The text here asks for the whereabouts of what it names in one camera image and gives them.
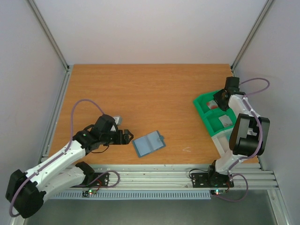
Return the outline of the blue card holder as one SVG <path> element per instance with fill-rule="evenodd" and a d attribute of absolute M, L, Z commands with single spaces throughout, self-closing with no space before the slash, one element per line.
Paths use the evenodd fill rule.
<path fill-rule="evenodd" d="M 158 130 L 133 140 L 132 144 L 139 158 L 166 147 L 165 138 Z"/>

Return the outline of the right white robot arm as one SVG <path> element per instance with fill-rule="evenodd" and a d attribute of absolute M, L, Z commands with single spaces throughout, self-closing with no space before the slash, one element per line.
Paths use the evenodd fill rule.
<path fill-rule="evenodd" d="M 208 168 L 207 182 L 211 187 L 218 187 L 229 182 L 232 169 L 242 162 L 263 154 L 270 120 L 260 116 L 248 101 L 248 94 L 240 91 L 240 79 L 227 77 L 225 87 L 213 95 L 217 108 L 226 115 L 232 112 L 235 121 L 229 140 L 228 149 Z"/>

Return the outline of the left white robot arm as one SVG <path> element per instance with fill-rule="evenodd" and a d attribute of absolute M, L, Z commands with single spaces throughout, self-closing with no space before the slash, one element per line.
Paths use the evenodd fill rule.
<path fill-rule="evenodd" d="M 118 129 L 121 117 L 103 114 L 95 124 L 71 136 L 69 143 L 46 161 L 25 172 L 16 170 L 10 176 L 6 199 L 9 214 L 29 218 L 53 195 L 70 187 L 90 188 L 98 181 L 95 171 L 79 160 L 101 145 L 127 145 L 134 136 Z"/>

